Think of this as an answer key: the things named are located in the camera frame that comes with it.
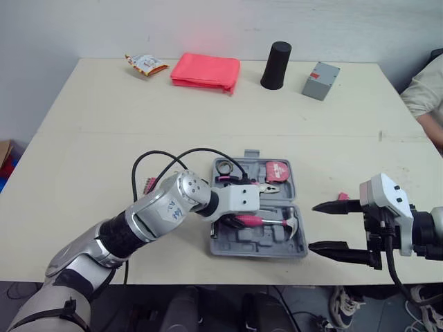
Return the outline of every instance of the sneaker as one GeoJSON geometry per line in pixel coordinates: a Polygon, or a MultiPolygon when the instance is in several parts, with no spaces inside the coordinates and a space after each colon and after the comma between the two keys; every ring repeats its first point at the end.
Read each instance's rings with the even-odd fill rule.
{"type": "MultiPolygon", "coordinates": [[[[430,298],[435,294],[427,294],[426,287],[419,285],[410,290],[415,301],[422,301],[430,298]]],[[[443,332],[443,315],[438,313],[432,306],[421,306],[423,325],[428,332],[443,332]]]]}
{"type": "Polygon", "coordinates": [[[362,304],[365,304],[362,298],[347,294],[343,286],[335,286],[334,294],[329,299],[329,311],[337,327],[347,329],[362,304]]]}

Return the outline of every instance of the pink tape measure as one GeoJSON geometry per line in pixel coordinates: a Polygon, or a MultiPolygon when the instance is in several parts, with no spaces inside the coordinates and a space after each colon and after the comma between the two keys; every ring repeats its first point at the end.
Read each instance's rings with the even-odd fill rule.
{"type": "Polygon", "coordinates": [[[289,168],[280,161],[266,163],[266,182],[285,182],[289,178],[289,168]]]}

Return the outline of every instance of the person's arm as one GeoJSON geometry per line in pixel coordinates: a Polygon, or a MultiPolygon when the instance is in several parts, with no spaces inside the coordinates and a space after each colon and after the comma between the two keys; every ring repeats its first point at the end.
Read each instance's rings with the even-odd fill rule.
{"type": "Polygon", "coordinates": [[[443,149],[443,128],[432,117],[426,113],[417,117],[418,123],[423,127],[424,132],[438,149],[443,149]]]}

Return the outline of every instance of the gray tool case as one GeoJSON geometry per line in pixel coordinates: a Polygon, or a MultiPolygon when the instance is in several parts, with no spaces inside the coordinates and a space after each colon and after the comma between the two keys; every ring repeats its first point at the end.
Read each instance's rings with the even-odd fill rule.
{"type": "MultiPolygon", "coordinates": [[[[287,218],[287,210],[293,207],[298,220],[298,229],[291,240],[290,230],[282,225],[260,225],[251,228],[236,229],[220,221],[213,223],[211,229],[210,251],[214,255],[273,257],[273,258],[303,258],[307,255],[307,244],[300,209],[292,202],[296,197],[296,186],[293,180],[291,165],[288,160],[260,159],[258,150],[245,150],[244,158],[235,160],[248,173],[249,178],[259,183],[265,183],[266,162],[280,161],[289,168],[289,178],[283,183],[272,182],[280,188],[279,192],[260,194],[260,211],[257,216],[263,219],[280,221],[287,218]]],[[[217,163],[226,160],[217,158],[213,163],[212,186],[223,187],[225,183],[216,183],[219,176],[217,163]]],[[[233,165],[230,176],[242,177],[241,171],[233,165]]]]}

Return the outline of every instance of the pink towel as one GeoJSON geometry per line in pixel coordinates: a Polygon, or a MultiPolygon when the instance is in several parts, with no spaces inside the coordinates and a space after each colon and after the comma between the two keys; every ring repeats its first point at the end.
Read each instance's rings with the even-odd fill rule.
{"type": "Polygon", "coordinates": [[[239,72],[240,61],[237,59],[185,53],[171,78],[174,85],[223,89],[232,95],[239,72]]]}

